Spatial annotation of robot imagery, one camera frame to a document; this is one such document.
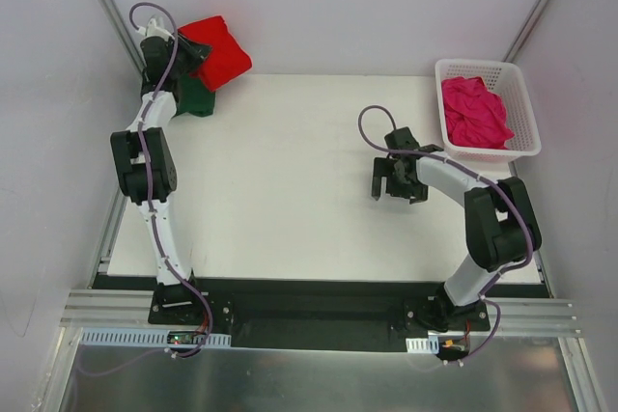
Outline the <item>red t shirt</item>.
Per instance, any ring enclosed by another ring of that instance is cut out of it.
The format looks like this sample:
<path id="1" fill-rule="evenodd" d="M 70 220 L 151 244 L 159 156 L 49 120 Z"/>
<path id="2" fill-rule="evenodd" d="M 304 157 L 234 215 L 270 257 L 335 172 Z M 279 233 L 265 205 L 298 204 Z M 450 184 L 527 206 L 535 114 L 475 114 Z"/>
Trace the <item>red t shirt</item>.
<path id="1" fill-rule="evenodd" d="M 194 72 L 210 92 L 251 70 L 250 56 L 240 47 L 221 15 L 185 24 L 180 33 L 188 40 L 211 47 L 209 57 Z"/>

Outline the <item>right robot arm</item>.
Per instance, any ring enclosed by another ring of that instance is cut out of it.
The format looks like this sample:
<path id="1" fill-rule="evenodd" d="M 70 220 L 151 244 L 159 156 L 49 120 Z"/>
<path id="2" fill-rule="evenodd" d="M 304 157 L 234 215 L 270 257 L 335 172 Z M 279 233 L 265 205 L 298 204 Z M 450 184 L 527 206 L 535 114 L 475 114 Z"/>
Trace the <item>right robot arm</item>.
<path id="1" fill-rule="evenodd" d="M 393 129 L 384 142 L 387 156 L 374 159 L 374 199 L 386 193 L 423 203 L 433 188 L 463 208 L 467 254 L 435 296 L 414 311 L 426 329 L 457 329 L 480 309 L 501 275 L 524 266 L 539 249 L 542 238 L 527 189 L 517 177 L 491 180 L 436 145 L 420 146 L 406 126 Z"/>

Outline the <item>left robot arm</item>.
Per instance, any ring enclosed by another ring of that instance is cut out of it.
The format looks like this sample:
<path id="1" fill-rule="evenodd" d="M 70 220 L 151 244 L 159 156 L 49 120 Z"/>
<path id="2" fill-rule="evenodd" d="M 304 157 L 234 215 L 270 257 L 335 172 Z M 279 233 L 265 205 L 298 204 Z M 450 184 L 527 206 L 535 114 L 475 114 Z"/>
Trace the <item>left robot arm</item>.
<path id="1" fill-rule="evenodd" d="M 192 324 L 203 316 L 205 302 L 173 219 L 178 174 L 165 129 L 180 106 L 181 79 L 203 64 L 211 48 L 159 27 L 138 31 L 144 35 L 141 106 L 126 129 L 111 134 L 110 145 L 120 189 L 137 207 L 153 246 L 154 305 Z"/>

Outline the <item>folded green t shirt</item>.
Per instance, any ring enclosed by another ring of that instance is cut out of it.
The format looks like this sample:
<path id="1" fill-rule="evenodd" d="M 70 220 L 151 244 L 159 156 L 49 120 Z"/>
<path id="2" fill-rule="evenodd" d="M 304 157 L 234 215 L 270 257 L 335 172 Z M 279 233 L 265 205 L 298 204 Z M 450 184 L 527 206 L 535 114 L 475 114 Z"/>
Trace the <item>folded green t shirt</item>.
<path id="1" fill-rule="evenodd" d="M 215 93 L 211 92 L 198 77 L 185 74 L 179 79 L 178 98 L 177 116 L 189 114 L 205 118 L 214 113 Z"/>

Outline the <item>pink t shirt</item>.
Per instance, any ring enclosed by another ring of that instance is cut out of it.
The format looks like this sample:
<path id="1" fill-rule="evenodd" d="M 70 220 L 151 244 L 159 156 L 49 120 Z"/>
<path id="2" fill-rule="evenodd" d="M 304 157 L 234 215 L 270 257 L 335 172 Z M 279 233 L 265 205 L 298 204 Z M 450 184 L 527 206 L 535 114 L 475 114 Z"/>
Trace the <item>pink t shirt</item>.
<path id="1" fill-rule="evenodd" d="M 514 136 L 502 99 L 480 76 L 461 76 L 441 83 L 448 140 L 458 147 L 506 150 Z"/>

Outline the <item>white plastic basket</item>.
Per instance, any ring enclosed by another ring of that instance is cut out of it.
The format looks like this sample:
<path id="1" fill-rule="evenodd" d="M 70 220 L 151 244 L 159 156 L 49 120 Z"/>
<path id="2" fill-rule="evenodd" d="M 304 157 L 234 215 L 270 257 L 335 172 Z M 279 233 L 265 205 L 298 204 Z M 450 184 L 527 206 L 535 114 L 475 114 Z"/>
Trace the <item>white plastic basket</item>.
<path id="1" fill-rule="evenodd" d="M 506 125 L 514 137 L 504 150 L 461 147 L 450 142 L 444 113 L 442 82 L 451 78 L 483 80 L 489 92 L 500 96 L 506 109 Z M 442 142 L 455 158 L 487 163 L 510 163 L 537 155 L 542 148 L 529 93 L 521 70 L 514 64 L 473 59 L 440 59 L 435 63 L 435 86 Z"/>

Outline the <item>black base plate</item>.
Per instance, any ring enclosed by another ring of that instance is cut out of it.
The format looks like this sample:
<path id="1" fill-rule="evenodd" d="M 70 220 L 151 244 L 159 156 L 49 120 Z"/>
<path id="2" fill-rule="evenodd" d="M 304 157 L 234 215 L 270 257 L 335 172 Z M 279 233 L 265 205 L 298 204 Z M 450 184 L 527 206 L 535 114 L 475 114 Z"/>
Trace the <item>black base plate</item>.
<path id="1" fill-rule="evenodd" d="M 187 336 L 228 335 L 234 347 L 353 352 L 402 352 L 430 330 L 490 330 L 487 308 L 447 302 L 436 282 L 337 282 L 199 278 L 195 296 L 153 277 L 98 275 L 96 289 L 144 290 L 148 322 L 180 326 Z"/>

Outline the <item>aluminium frame rail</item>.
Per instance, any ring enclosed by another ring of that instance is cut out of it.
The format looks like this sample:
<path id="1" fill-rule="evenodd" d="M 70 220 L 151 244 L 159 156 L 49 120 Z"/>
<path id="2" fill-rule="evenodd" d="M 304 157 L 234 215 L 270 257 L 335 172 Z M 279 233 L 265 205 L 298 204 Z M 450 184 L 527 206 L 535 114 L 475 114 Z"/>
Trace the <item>aluminium frame rail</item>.
<path id="1" fill-rule="evenodd" d="M 149 325 L 152 294 L 143 290 L 74 289 L 60 325 L 69 327 L 128 327 Z"/>

